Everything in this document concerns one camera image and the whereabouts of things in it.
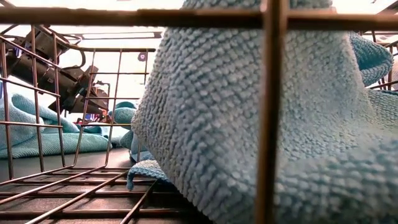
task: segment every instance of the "dishwasher rack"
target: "dishwasher rack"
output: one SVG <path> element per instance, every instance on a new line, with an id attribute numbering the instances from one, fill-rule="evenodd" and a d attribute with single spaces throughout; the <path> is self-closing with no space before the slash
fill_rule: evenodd
<path id="1" fill-rule="evenodd" d="M 392 15 L 339 15 L 329 11 L 288 11 L 287 1 L 267 0 L 267 11 L 248 11 L 248 10 L 220 10 L 220 9 L 201 9 L 201 10 L 138 10 L 134 12 L 128 11 L 91 11 L 86 9 L 62 9 L 62 8 L 0 8 L 0 21 L 3 24 L 33 24 L 32 36 L 34 37 L 35 27 L 38 24 L 51 25 L 85 25 L 85 26 L 165 26 L 165 27 L 217 27 L 217 28 L 247 28 L 247 29 L 261 29 L 266 27 L 265 32 L 265 48 L 264 53 L 266 59 L 266 73 L 272 75 L 264 75 L 265 83 L 265 98 L 263 99 L 262 117 L 261 117 L 261 135 L 259 141 L 259 172 L 257 178 L 257 204 L 256 204 L 256 222 L 257 223 L 273 223 L 272 204 L 273 191 L 275 179 L 275 159 L 276 159 L 276 143 L 277 143 L 277 129 L 279 114 L 278 109 L 280 98 L 280 83 L 282 70 L 282 49 L 284 46 L 284 35 L 287 29 L 312 29 L 312 30 L 398 30 L 398 18 Z M 58 39 L 54 33 L 49 33 L 54 39 Z M 6 64 L 5 46 L 11 44 L 3 36 L 0 36 L 1 41 L 1 62 Z M 396 43 L 387 45 L 386 47 L 393 47 Z M 99 49 L 99 48 L 79 48 L 77 50 L 87 51 L 93 53 L 93 58 L 96 52 L 119 52 L 119 69 L 120 58 L 124 52 L 148 52 L 149 49 Z M 35 54 L 35 47 L 29 52 L 26 49 L 21 49 L 32 56 L 36 60 L 42 60 L 47 64 L 53 66 L 57 72 L 61 69 L 57 62 L 49 62 Z M 7 83 L 13 83 L 6 77 L 6 68 L 3 67 L 1 80 L 4 83 L 4 100 L 7 105 Z M 117 78 L 116 91 L 114 97 L 106 97 L 101 99 L 114 100 L 113 110 L 116 106 L 117 85 L 120 72 L 114 73 Z M 384 88 L 396 82 L 388 83 L 381 80 L 380 85 L 375 88 Z M 60 113 L 59 113 L 59 92 L 58 92 L 58 76 L 56 77 L 56 91 L 52 94 L 57 98 L 58 108 L 58 125 L 52 126 L 60 130 L 60 141 L 62 142 Z M 24 86 L 35 91 L 35 95 L 42 91 L 36 86 Z M 87 100 L 86 97 L 85 109 L 83 117 L 86 115 Z M 134 98 L 122 98 L 125 100 L 133 100 Z M 30 125 L 36 126 L 38 129 L 41 124 L 21 124 L 14 123 L 7 120 L 0 121 L 1 125 Z M 130 124 L 110 124 L 111 130 L 113 126 L 129 126 Z M 0 220 L 26 220 L 29 224 L 40 223 L 47 219 L 72 219 L 72 218 L 120 218 L 118 223 L 129 223 L 133 218 L 139 217 L 181 217 L 192 216 L 195 210 L 186 209 L 187 203 L 182 208 L 142 208 L 146 201 L 151 197 L 178 197 L 178 192 L 172 187 L 161 186 L 153 179 L 146 179 L 145 177 L 137 177 L 134 179 L 134 184 L 138 186 L 146 186 L 145 190 L 136 192 L 128 192 L 126 190 L 110 191 L 101 190 L 110 185 L 126 184 L 125 179 L 128 172 L 128 167 L 108 167 L 110 143 L 106 151 L 105 163 L 98 167 L 77 167 L 76 163 L 79 160 L 79 152 L 76 151 L 72 165 L 66 165 L 65 156 L 61 155 L 62 165 L 58 169 L 45 170 L 44 158 L 40 153 L 40 170 L 41 172 L 25 177 L 14 178 L 13 176 L 13 161 L 11 157 L 11 147 L 8 148 L 8 167 L 10 180 L 0 183 L 0 187 L 11 184 L 22 185 L 38 185 L 33 189 L 23 192 L 0 192 L 0 205 L 11 203 L 20 198 L 51 198 L 51 197 L 65 197 L 71 198 L 65 203 L 53 207 L 49 211 L 41 212 L 24 212 L 24 211 L 0 211 Z M 49 179 L 37 180 L 38 177 L 50 177 Z M 90 178 L 101 177 L 108 178 L 107 180 L 90 180 Z M 45 191 L 53 187 L 59 186 L 83 186 L 92 185 L 93 188 L 85 191 L 72 192 L 49 192 Z M 130 209 L 74 209 L 66 210 L 80 200 L 85 198 L 110 198 L 110 197 L 137 197 L 137 202 Z M 206 218 L 198 215 L 195 221 L 198 223 L 207 223 Z"/>

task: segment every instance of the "dishwasher basket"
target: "dishwasher basket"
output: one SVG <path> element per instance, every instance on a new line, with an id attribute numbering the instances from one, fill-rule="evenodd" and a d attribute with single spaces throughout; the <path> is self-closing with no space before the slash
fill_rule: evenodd
<path id="1" fill-rule="evenodd" d="M 247 28 L 260 29 L 267 27 L 265 33 L 266 55 L 264 63 L 266 72 L 266 99 L 264 99 L 262 113 L 262 128 L 259 144 L 259 172 L 257 178 L 257 223 L 272 223 L 273 189 L 275 176 L 276 135 L 278 124 L 278 108 L 281 81 L 281 57 L 284 34 L 287 29 L 314 29 L 314 30 L 398 30 L 398 19 L 391 15 L 338 15 L 332 12 L 302 12 L 287 11 L 287 1 L 267 0 L 267 11 L 247 10 L 138 10 L 128 11 L 91 11 L 84 9 L 62 8 L 0 8 L 0 21 L 3 24 L 33 24 L 34 37 L 37 24 L 71 25 L 71 26 L 164 26 L 164 27 L 217 27 L 217 28 Z M 48 33 L 57 39 L 56 33 Z M 6 64 L 5 46 L 12 44 L 0 35 L 1 62 Z M 391 49 L 397 43 L 387 44 Z M 55 93 L 49 93 L 34 86 L 22 85 L 8 80 L 6 69 L 3 67 L 2 78 L 4 99 L 7 99 L 7 84 L 22 85 L 38 92 L 45 92 L 59 99 L 58 71 L 61 69 L 57 61 L 49 62 L 35 53 L 35 47 L 30 52 L 21 50 L 32 56 L 33 60 L 43 60 L 53 66 L 56 72 Z M 54 55 L 57 55 L 54 42 Z M 119 52 L 120 57 L 124 52 L 150 52 L 150 49 L 96 49 L 77 48 L 86 52 Z M 119 80 L 120 72 L 115 71 L 109 75 L 116 75 Z M 388 80 L 380 80 L 378 86 L 373 88 L 390 88 L 393 83 L 391 74 Z M 115 100 L 114 97 L 98 97 L 99 99 Z M 86 115 L 87 101 L 83 117 Z M 61 132 L 59 100 L 58 128 Z M 30 125 L 39 129 L 41 124 L 15 123 L 8 120 L 0 121 L 6 127 L 10 125 Z M 113 124 L 110 126 L 129 126 L 130 124 Z M 24 177 L 14 177 L 15 164 L 10 156 L 12 149 L 9 147 L 8 173 L 9 180 L 0 183 L 0 223 L 210 223 L 207 218 L 200 215 L 184 198 L 173 188 L 158 184 L 154 179 L 137 176 L 134 179 L 137 186 L 134 191 L 126 190 L 125 176 L 131 167 L 112 167 L 110 164 L 118 160 L 117 154 L 110 151 L 109 147 L 101 161 L 95 167 L 78 166 L 81 161 L 86 163 L 93 160 L 77 150 L 70 164 L 67 156 L 57 156 L 61 163 L 58 167 L 45 169 L 46 158 L 40 154 L 38 160 L 40 171 Z"/>

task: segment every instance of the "metal wire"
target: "metal wire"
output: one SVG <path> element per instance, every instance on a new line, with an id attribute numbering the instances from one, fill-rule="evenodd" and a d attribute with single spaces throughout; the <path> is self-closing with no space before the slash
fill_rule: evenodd
<path id="1" fill-rule="evenodd" d="M 281 83 L 281 61 L 282 49 L 284 48 L 284 35 L 287 29 L 313 29 L 313 30 L 398 30 L 398 17 L 392 15 L 337 15 L 325 11 L 287 11 L 287 1 L 268 0 L 267 12 L 246 10 L 140 10 L 136 12 L 127 11 L 91 11 L 86 9 L 62 9 L 62 8 L 1 8 L 0 23 L 2 24 L 53 24 L 53 25 L 91 25 L 91 26 L 166 26 L 166 27 L 219 27 L 219 28 L 267 28 L 265 33 L 265 59 L 267 76 L 264 76 L 264 93 L 262 101 L 261 133 L 259 145 L 259 170 L 257 183 L 256 221 L 257 223 L 273 223 L 273 193 L 276 164 L 277 128 L 280 107 L 280 83 Z M 29 190 L 0 191 L 0 205 L 5 205 L 23 198 L 72 198 L 71 200 L 46 211 L 12 211 L 0 209 L 0 220 L 24 220 L 31 219 L 27 223 L 40 223 L 48 218 L 121 218 L 121 223 L 127 223 L 136 217 L 171 217 L 192 215 L 192 210 L 186 208 L 143 208 L 150 196 L 155 197 L 177 197 L 179 193 L 175 189 L 160 192 L 155 189 L 161 186 L 153 179 L 135 177 L 134 185 L 148 187 L 145 190 L 129 192 L 126 190 L 103 190 L 107 186 L 126 185 L 125 178 L 128 167 L 107 167 L 110 157 L 111 135 L 114 126 L 130 126 L 130 124 L 114 123 L 114 113 L 111 124 L 82 124 L 85 126 L 110 126 L 110 134 L 104 164 L 99 167 L 77 167 L 80 155 L 81 138 L 83 128 L 80 129 L 78 144 L 72 165 L 66 165 L 65 152 L 63 150 L 62 124 L 60 120 L 60 93 L 58 88 L 58 72 L 62 69 L 58 66 L 57 58 L 53 62 L 42 58 L 35 53 L 35 28 L 46 33 L 57 40 L 53 42 L 54 55 L 57 55 L 57 42 L 71 49 L 92 52 L 94 65 L 97 52 L 119 52 L 119 64 L 117 72 L 90 72 L 89 89 L 93 85 L 95 74 L 116 75 L 116 89 L 114 97 L 92 97 L 87 91 L 83 118 L 87 113 L 88 100 L 102 99 L 114 100 L 113 111 L 116 100 L 138 100 L 138 98 L 120 98 L 118 94 L 118 83 L 120 75 L 142 75 L 144 84 L 147 81 L 148 53 L 155 49 L 115 49 L 115 48 L 84 48 L 69 44 L 62 40 L 56 33 L 46 29 L 44 26 L 32 26 L 32 50 L 24 49 L 17 44 L 7 40 L 0 35 L 1 64 L 4 90 L 5 118 L 0 124 L 6 127 L 7 161 L 9 180 L 0 183 L 0 187 L 7 186 L 33 186 Z M 372 31 L 373 37 L 378 32 Z M 398 42 L 384 45 L 392 51 L 393 46 L 398 49 Z M 6 44 L 20 49 L 33 59 L 32 75 L 33 86 L 20 84 L 8 80 L 6 67 Z M 120 72 L 121 57 L 125 52 L 145 52 L 146 64 L 144 72 Z M 40 60 L 55 70 L 55 93 L 37 88 L 36 60 Z M 374 89 L 391 89 L 391 85 L 398 81 L 391 80 L 388 76 L 387 83 L 383 80 Z M 34 91 L 36 123 L 18 123 L 9 119 L 9 97 L 7 95 L 7 84 L 23 86 Z M 56 97 L 57 125 L 39 123 L 38 93 L 45 93 Z M 40 172 L 25 177 L 14 178 L 14 161 L 12 159 L 12 147 L 10 142 L 10 126 L 28 125 L 37 128 Z M 45 170 L 40 128 L 57 128 L 60 137 L 61 162 L 58 169 Z M 94 188 L 83 191 L 50 192 L 53 187 L 94 186 Z M 137 203 L 129 209 L 77 209 L 66 208 L 75 205 L 84 198 L 116 198 L 116 197 L 140 197 Z"/>

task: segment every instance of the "towel fold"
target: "towel fold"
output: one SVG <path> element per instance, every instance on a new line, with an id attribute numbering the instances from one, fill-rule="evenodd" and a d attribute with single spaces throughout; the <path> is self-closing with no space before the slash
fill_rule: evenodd
<path id="1" fill-rule="evenodd" d="M 0 101 L 0 120 L 4 121 L 4 101 Z M 35 103 L 20 94 L 9 94 L 10 121 L 23 123 L 36 123 Z M 39 105 L 40 124 L 57 125 L 57 114 Z M 61 118 L 63 126 L 62 138 L 65 154 L 76 151 L 80 127 Z M 35 126 L 10 125 L 10 138 L 13 158 L 33 157 L 39 155 L 37 142 L 37 128 Z M 80 152 L 104 151 L 108 146 L 108 140 L 102 136 L 98 129 L 87 130 L 82 136 Z M 60 140 L 58 128 L 40 128 L 42 138 L 43 155 L 60 154 Z M 7 142 L 5 125 L 0 125 L 0 159 L 7 157 Z"/>
<path id="2" fill-rule="evenodd" d="M 292 9 L 329 8 L 290 0 Z M 259 9 L 260 0 L 184 8 Z M 176 186 L 215 223 L 253 223 L 261 30 L 168 29 L 132 130 L 156 161 L 129 172 Z M 365 88 L 392 55 L 347 32 L 285 38 L 276 223 L 398 222 L 398 96 Z"/>

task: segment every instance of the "light blue microfiber towel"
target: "light blue microfiber towel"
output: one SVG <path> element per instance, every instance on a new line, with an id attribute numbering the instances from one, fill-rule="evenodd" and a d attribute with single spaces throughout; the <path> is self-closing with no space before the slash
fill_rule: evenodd
<path id="1" fill-rule="evenodd" d="M 217 224 L 254 222 L 262 43 L 262 30 L 165 32 L 132 121 L 157 162 L 133 166 L 129 188 L 134 174 L 153 175 Z M 292 30 L 285 43 L 276 223 L 398 222 L 398 97 L 364 85 L 386 75 L 391 54 L 347 32 Z"/>
<path id="2" fill-rule="evenodd" d="M 20 94 L 9 94 L 10 121 L 23 123 L 36 123 L 35 103 Z M 57 114 L 39 105 L 40 124 L 57 125 Z M 4 121 L 4 101 L 0 101 L 0 120 Z M 80 127 L 62 120 L 63 148 L 65 154 L 74 153 L 79 138 Z M 60 141 L 58 128 L 40 128 L 43 154 L 60 154 Z M 80 152 L 104 151 L 108 146 L 108 140 L 98 128 L 85 129 L 80 144 Z M 35 126 L 10 125 L 10 137 L 13 158 L 32 157 L 39 155 L 37 142 L 37 130 Z M 0 159 L 7 158 L 7 142 L 5 125 L 0 125 Z"/>

